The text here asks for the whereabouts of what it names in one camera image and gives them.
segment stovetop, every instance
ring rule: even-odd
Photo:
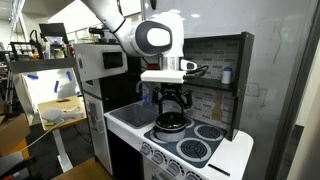
[[[154,130],[144,137],[168,150],[189,164],[203,168],[226,135],[226,131],[201,121],[188,118],[185,137],[178,142],[157,139]]]

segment black pot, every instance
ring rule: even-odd
[[[157,138],[165,142],[177,142],[184,138],[187,121],[181,113],[166,112],[158,116],[153,128]]]

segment knob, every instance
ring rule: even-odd
[[[198,178],[197,178],[195,175],[190,174],[190,175],[188,175],[188,176],[186,177],[185,180],[198,180]]]
[[[152,160],[157,163],[157,164],[161,164],[163,162],[163,157],[161,156],[161,154],[156,153],[153,157]]]
[[[170,163],[167,167],[167,171],[173,175],[174,177],[176,177],[179,172],[180,172],[180,169],[179,169],[179,166],[177,164],[174,164],[174,163]]]
[[[142,145],[140,152],[147,156],[148,154],[150,154],[150,149],[147,145]]]

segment shelf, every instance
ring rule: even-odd
[[[217,89],[222,91],[232,92],[233,84],[222,84],[220,80],[217,79],[207,79],[207,78],[199,78],[199,79],[188,79],[184,81],[186,85],[210,88],[210,89]]]

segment small jar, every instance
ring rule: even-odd
[[[228,66],[228,67],[223,68],[221,83],[222,84],[231,84],[231,74],[232,74],[231,67]]]

